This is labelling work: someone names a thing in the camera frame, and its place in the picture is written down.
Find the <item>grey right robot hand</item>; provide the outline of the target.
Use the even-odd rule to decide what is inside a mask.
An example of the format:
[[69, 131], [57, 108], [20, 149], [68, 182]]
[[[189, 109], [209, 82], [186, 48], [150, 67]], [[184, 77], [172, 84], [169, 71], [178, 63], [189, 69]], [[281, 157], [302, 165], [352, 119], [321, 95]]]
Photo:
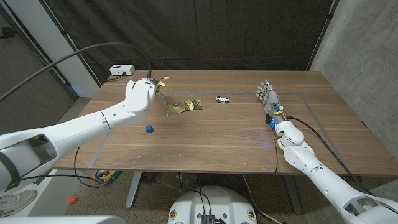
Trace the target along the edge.
[[264, 111], [266, 112], [265, 122], [271, 128], [275, 128], [279, 123], [286, 120], [279, 96], [267, 79], [257, 87], [256, 97], [263, 104]]

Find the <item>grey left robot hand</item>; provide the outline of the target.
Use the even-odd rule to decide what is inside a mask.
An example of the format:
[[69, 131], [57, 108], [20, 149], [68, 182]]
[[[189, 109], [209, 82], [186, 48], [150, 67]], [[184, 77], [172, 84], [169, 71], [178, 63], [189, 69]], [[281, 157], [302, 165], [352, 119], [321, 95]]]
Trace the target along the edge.
[[166, 105], [165, 96], [160, 92], [160, 88], [165, 86], [165, 81], [167, 81], [168, 77], [163, 77], [160, 80], [155, 80], [153, 78], [149, 79], [150, 88], [149, 88], [149, 103], [152, 104], [157, 96], [160, 97], [161, 102]]

